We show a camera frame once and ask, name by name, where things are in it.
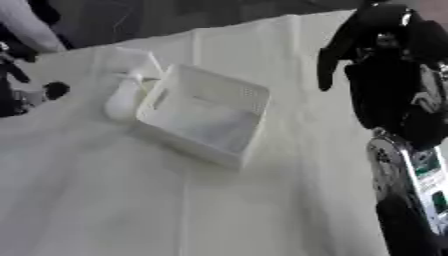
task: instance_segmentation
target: basket handle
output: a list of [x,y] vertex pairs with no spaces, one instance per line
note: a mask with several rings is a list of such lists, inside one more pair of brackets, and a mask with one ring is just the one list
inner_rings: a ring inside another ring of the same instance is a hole
[[154,109],[159,108],[160,104],[162,104],[162,102],[166,99],[167,96],[168,96],[168,90],[163,89],[162,93],[160,93],[157,99],[154,101],[154,104],[152,104],[152,107]]

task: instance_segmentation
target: person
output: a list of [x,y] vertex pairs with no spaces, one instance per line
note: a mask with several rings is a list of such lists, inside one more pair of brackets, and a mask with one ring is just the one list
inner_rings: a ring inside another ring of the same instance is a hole
[[0,23],[23,44],[39,53],[66,51],[64,44],[38,18],[26,0],[0,0]]

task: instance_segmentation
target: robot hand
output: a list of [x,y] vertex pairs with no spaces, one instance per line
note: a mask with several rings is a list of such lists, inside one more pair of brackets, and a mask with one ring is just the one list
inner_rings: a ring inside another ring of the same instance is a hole
[[337,31],[318,60],[327,91],[349,60],[354,112],[366,129],[383,128],[416,150],[448,136],[448,34],[405,5],[367,2]]
[[43,90],[35,92],[11,88],[10,75],[19,82],[30,82],[30,78],[14,64],[15,60],[34,62],[36,55],[37,52],[25,45],[0,42],[0,118],[25,114],[31,108],[56,100],[69,91],[69,86],[61,82],[47,84]]

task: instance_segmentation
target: white plastic basket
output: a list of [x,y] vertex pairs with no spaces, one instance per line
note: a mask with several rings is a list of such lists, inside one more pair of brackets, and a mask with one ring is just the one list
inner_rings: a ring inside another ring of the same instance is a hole
[[174,65],[137,111],[152,135],[201,158],[239,168],[269,101],[265,87]]

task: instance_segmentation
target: white tablecloth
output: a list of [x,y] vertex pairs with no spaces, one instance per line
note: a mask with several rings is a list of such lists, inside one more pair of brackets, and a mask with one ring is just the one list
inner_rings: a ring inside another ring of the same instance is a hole
[[240,171],[184,156],[118,125],[102,104],[118,78],[108,47],[23,66],[62,100],[0,120],[1,256],[381,256],[363,130],[341,69],[318,90],[316,56],[349,12],[283,16],[122,46],[162,65],[201,66],[270,88],[272,105]]

